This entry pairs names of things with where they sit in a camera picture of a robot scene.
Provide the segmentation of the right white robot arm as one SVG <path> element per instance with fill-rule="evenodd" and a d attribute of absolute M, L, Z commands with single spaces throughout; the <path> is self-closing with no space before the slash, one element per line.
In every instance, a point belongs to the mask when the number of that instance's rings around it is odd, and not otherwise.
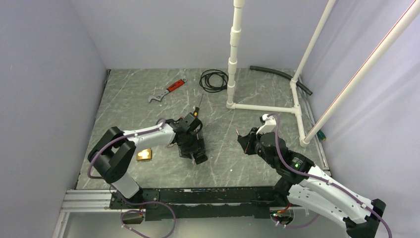
<path fill-rule="evenodd" d="M 290 150 L 275 132 L 258 134 L 253 127 L 237 141 L 247 155 L 258 155 L 280 175 L 273 200 L 305 207 L 346 230 L 351 238 L 376 236 L 386 204 L 351 192 L 306 156 Z"/>

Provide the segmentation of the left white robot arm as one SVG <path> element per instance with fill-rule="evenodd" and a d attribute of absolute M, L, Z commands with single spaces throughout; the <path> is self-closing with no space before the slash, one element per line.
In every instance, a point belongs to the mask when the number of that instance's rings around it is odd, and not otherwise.
<path fill-rule="evenodd" d="M 144 199 L 143 189 L 128 172 L 134 155 L 144 149 L 175 144 L 181 158 L 201 164 L 208 160 L 202 128 L 203 123 L 192 113 L 179 119 L 160 118 L 156 125 L 138 130 L 111 127 L 88 154 L 87 175 L 103 179 L 121 194 L 129 208 L 136 208 Z"/>

